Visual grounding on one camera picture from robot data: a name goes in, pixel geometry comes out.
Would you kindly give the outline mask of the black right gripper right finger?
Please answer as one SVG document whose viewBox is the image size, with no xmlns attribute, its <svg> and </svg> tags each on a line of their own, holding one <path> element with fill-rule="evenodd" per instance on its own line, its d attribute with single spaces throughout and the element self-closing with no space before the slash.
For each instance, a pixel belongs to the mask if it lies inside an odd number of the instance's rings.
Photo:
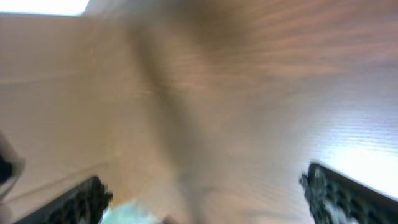
<svg viewBox="0 0 398 224">
<path fill-rule="evenodd" d="M 316 224 L 397 224 L 396 200 L 317 162 L 299 183 Z"/>
</svg>

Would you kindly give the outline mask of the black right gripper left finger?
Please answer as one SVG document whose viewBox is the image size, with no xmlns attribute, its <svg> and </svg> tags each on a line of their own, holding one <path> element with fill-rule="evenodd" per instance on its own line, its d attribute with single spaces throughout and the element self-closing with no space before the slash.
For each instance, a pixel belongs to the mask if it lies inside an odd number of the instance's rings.
<svg viewBox="0 0 398 224">
<path fill-rule="evenodd" d="M 99 224 L 112 199 L 94 175 L 14 224 Z"/>
</svg>

